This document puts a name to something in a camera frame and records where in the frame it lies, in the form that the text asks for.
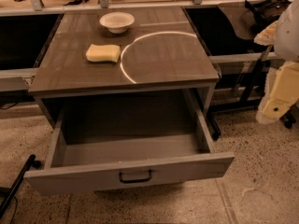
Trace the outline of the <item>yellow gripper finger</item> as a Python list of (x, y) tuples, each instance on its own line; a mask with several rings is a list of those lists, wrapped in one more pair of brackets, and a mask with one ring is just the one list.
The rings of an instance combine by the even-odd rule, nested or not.
[(286, 61), (280, 68), (270, 68), (256, 120), (261, 124), (278, 121), (298, 100), (299, 63)]

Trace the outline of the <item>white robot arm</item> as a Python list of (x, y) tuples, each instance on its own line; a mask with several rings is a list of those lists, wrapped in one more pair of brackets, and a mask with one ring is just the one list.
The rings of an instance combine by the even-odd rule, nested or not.
[(279, 69), (269, 70), (256, 114), (259, 123), (270, 124), (299, 100), (299, 0), (293, 0), (277, 21), (255, 36), (254, 42), (273, 45), (275, 54), (284, 60)]

